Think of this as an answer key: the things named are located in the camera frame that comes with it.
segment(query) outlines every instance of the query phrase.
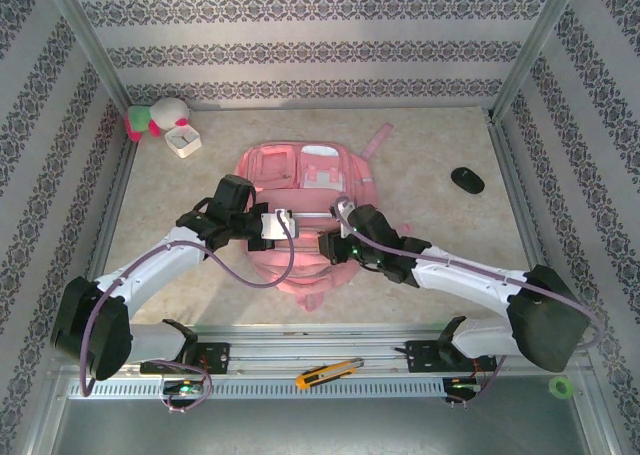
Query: wire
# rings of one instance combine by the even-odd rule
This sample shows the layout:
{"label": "wire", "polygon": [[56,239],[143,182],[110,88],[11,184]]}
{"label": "wire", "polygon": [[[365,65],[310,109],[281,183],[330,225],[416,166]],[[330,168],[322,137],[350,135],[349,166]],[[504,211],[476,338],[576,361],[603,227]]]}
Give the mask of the wire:
{"label": "wire", "polygon": [[376,248],[383,252],[391,253],[392,255],[399,255],[401,257],[411,257],[418,260],[426,260],[427,262],[434,262],[434,263],[438,263],[440,265],[445,265],[445,266],[453,265],[455,267],[462,268],[463,270],[477,273],[479,275],[483,275],[493,280],[500,280],[502,281],[503,284],[515,285],[517,287],[524,288],[526,290],[530,290],[532,292],[539,293],[540,295],[544,295],[546,297],[552,298],[560,303],[564,303],[565,305],[568,305],[569,307],[587,316],[596,328],[596,334],[594,335],[593,339],[590,342],[583,343],[582,345],[578,345],[576,347],[576,350],[584,350],[587,348],[595,347],[602,340],[602,337],[604,336],[604,326],[602,325],[602,322],[598,319],[598,317],[596,317],[591,310],[589,310],[582,304],[574,302],[573,300],[569,300],[568,298],[563,297],[562,295],[559,295],[555,292],[552,292],[551,290],[547,290],[541,287],[536,287],[535,285],[531,285],[530,283],[526,283],[526,282],[521,282],[520,280],[516,280],[515,278],[505,277],[504,275],[500,275],[499,273],[493,272],[491,270],[486,270],[484,268],[476,267],[474,265],[462,262],[460,260],[451,260],[448,258],[436,257],[434,255],[424,255],[422,253],[407,252],[405,250],[398,250],[396,248],[386,247],[384,245],[374,242],[373,240],[370,240],[369,238],[365,237],[361,233],[354,230],[353,227],[349,224],[349,222],[340,213],[338,204],[341,202],[348,203],[349,201],[350,200],[348,197],[338,197],[336,201],[333,202],[333,208],[336,214],[336,218],[341,224],[343,224],[345,227],[347,227],[351,231],[351,234],[354,237],[356,237],[361,242],[366,243],[370,247]]}
{"label": "wire", "polygon": [[482,372],[482,383],[480,383],[480,386],[484,386],[485,382],[487,381],[487,374],[484,371],[484,369],[480,366],[480,363],[478,362],[477,358],[473,359],[473,373],[471,374],[471,378],[473,378],[474,376],[476,377],[476,379],[478,378],[477,375]]}
{"label": "wire", "polygon": [[194,400],[193,403],[191,403],[190,405],[187,405],[186,407],[179,407],[179,408],[176,407],[171,403],[171,400],[173,399],[173,395],[170,395],[169,398],[167,398],[167,400],[162,399],[162,403],[164,403],[164,405],[169,409],[170,412],[186,413],[189,410],[196,408],[198,405],[204,402],[207,398],[209,398],[209,395],[211,395],[211,392],[213,391],[213,380],[211,380],[211,375],[209,375],[209,372],[207,372],[204,368],[194,367],[193,365],[185,365],[184,363],[178,363],[178,362],[173,362],[169,360],[158,359],[158,360],[149,360],[149,362],[155,363],[158,365],[165,365],[167,367],[179,368],[181,370],[191,370],[192,372],[198,372],[203,376],[202,386],[206,387],[204,390],[204,393],[200,397],[198,397],[196,400]]}
{"label": "wire", "polygon": [[368,265],[365,265],[364,263],[361,263],[360,266],[362,268],[364,268],[365,270],[367,270],[368,272],[380,273],[380,270],[378,270],[377,268],[369,267]]}
{"label": "wire", "polygon": [[251,185],[251,188],[250,188],[249,191],[251,192],[251,206],[255,207],[256,206],[256,199],[258,198],[258,194],[256,193],[256,187]]}
{"label": "wire", "polygon": [[507,359],[506,355],[503,355],[502,357],[500,357],[500,360],[498,361],[498,364],[496,365],[496,369],[493,371],[493,373],[491,374],[491,376],[489,377],[489,380],[487,380],[487,382],[482,385],[482,389],[476,394],[475,397],[473,397],[471,400],[465,400],[462,397],[459,397],[457,395],[450,395],[447,394],[446,398],[451,398],[452,400],[457,400],[458,402],[461,402],[464,405],[464,408],[466,409],[469,405],[472,405],[474,403],[476,403],[476,400],[487,390],[489,390],[489,388],[491,387],[491,385],[493,385],[493,382],[495,381],[495,379],[498,377],[498,373],[500,372],[500,370],[502,369],[502,365],[504,365],[504,361]]}
{"label": "wire", "polygon": [[[295,254],[294,254],[294,245],[293,245],[293,237],[291,236],[291,232],[289,232],[289,228],[287,227],[286,223],[284,223],[284,221],[282,220],[282,216],[281,216],[280,212],[276,213],[276,218],[278,219],[278,223],[280,224],[280,226],[284,230],[284,233],[287,236],[287,241],[289,242],[289,264],[287,265],[287,268],[284,271],[284,273],[280,277],[278,277],[276,280],[274,280],[272,282],[255,283],[255,282],[251,282],[249,280],[245,280],[240,275],[238,275],[236,272],[234,272],[231,268],[229,268],[215,253],[213,253],[212,250],[210,250],[207,247],[204,247],[204,246],[202,246],[202,245],[200,245],[198,243],[191,242],[191,241],[188,241],[188,240],[175,240],[173,242],[169,242],[169,243],[164,244],[164,245],[159,245],[156,248],[154,248],[154,249],[150,250],[149,252],[145,253],[144,255],[142,255],[140,258],[135,260],[133,263],[131,263],[131,265],[129,265],[127,267],[127,269],[124,272],[122,272],[120,277],[116,278],[111,283],[111,285],[109,285],[109,287],[104,291],[104,293],[102,294],[102,296],[100,297],[98,302],[93,307],[93,310],[91,310],[91,313],[89,314],[89,318],[87,320],[87,324],[85,326],[84,333],[82,334],[82,344],[80,346],[80,391],[82,393],[82,396],[83,397],[88,397],[89,395],[91,395],[91,392],[93,391],[93,387],[94,387],[95,382],[96,382],[95,378],[91,378],[91,380],[89,381],[89,384],[87,385],[87,365],[88,365],[87,359],[88,359],[88,356],[89,356],[89,341],[91,339],[91,332],[93,331],[93,326],[95,325],[96,319],[98,318],[98,313],[100,313],[100,309],[102,309],[102,306],[106,303],[106,301],[109,299],[111,294],[116,290],[116,288],[118,288],[121,285],[124,285],[124,281],[127,278],[129,278],[131,276],[131,274],[140,265],[145,263],[150,258],[156,256],[157,254],[162,253],[162,252],[167,251],[167,250],[171,250],[174,247],[180,247],[180,246],[193,247],[193,248],[196,248],[196,249],[204,252],[212,260],[214,260],[218,265],[220,265],[234,279],[236,279],[237,281],[239,281],[240,283],[242,283],[242,284],[244,284],[244,285],[246,285],[248,287],[251,287],[251,288],[271,288],[271,287],[275,287],[279,283],[283,282],[289,276],[289,274],[291,273],[291,270],[293,269],[293,262],[294,262],[294,256],[295,256]],[[178,364],[177,362],[170,362],[169,363],[168,360],[154,360],[154,363],[159,363],[159,364],[164,364],[164,365],[167,365],[167,366],[174,366],[174,367],[178,367],[178,365],[179,365],[180,367],[178,367],[178,368],[187,367],[186,369],[188,369],[188,370],[194,370],[194,371],[196,371],[198,373],[202,373],[203,372],[203,370],[198,368],[198,367],[193,367],[193,366],[190,366],[190,365]]]}

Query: pink backpack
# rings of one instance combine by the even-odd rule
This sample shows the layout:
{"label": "pink backpack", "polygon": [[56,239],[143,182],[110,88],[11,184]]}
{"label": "pink backpack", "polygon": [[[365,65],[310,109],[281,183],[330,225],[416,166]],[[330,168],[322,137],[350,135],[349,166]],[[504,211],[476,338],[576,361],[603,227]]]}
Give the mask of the pink backpack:
{"label": "pink backpack", "polygon": [[[336,143],[276,142],[249,149],[236,167],[236,175],[253,182],[258,203],[268,202],[270,210],[288,208],[294,213],[299,226],[294,267],[278,288],[296,295],[307,311],[320,306],[324,292],[347,283],[360,269],[355,260],[332,266],[318,250],[318,236],[339,227],[329,209],[340,195],[347,195],[356,205],[377,205],[367,160],[392,128],[385,124],[360,156]],[[268,282],[281,276],[289,262],[286,240],[276,242],[273,250],[247,254]]]}

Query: ventilation slot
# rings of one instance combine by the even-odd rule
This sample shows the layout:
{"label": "ventilation slot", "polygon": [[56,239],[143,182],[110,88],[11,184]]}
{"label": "ventilation slot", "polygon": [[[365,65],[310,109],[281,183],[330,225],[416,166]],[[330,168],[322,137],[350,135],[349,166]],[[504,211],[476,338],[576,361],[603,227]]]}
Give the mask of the ventilation slot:
{"label": "ventilation slot", "polygon": [[[152,399],[162,391],[160,379],[124,379],[98,382],[93,399]],[[83,398],[77,380],[68,390],[71,399]],[[318,398],[424,398],[444,396],[441,378],[425,377],[403,381],[398,378],[342,379],[300,390],[294,380],[213,379],[212,399],[318,399]]]}

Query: backpack pocket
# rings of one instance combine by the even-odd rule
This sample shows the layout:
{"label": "backpack pocket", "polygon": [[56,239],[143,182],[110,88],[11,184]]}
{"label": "backpack pocket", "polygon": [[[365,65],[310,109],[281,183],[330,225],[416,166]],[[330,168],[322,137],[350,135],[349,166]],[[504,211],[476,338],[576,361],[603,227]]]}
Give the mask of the backpack pocket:
{"label": "backpack pocket", "polygon": [[291,145],[259,147],[247,169],[257,190],[293,188],[296,183],[296,154]]}
{"label": "backpack pocket", "polygon": [[305,145],[300,151],[300,188],[324,188],[344,192],[345,174],[340,153],[325,145]]}

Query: marble floor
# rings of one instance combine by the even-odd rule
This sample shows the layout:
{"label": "marble floor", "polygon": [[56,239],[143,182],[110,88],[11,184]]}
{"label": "marble floor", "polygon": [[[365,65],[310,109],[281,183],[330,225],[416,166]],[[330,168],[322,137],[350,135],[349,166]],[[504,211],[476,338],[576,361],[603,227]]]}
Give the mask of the marble floor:
{"label": "marble floor", "polygon": [[[190,123],[203,146],[178,158],[163,138],[139,144],[113,239],[107,272],[158,242],[175,220],[212,196],[251,146],[269,140],[342,143],[360,152],[384,124],[394,130],[371,159],[380,209],[392,225],[410,223],[412,236],[488,265],[526,269],[525,254],[480,108],[385,110],[261,110],[195,112]],[[476,171],[486,188],[470,195],[449,175]],[[259,281],[238,243],[218,254]],[[491,312],[452,295],[417,290],[361,271],[306,312],[292,295],[240,285],[213,262],[183,273],[147,302],[136,323],[174,318],[185,324],[430,323]]]}

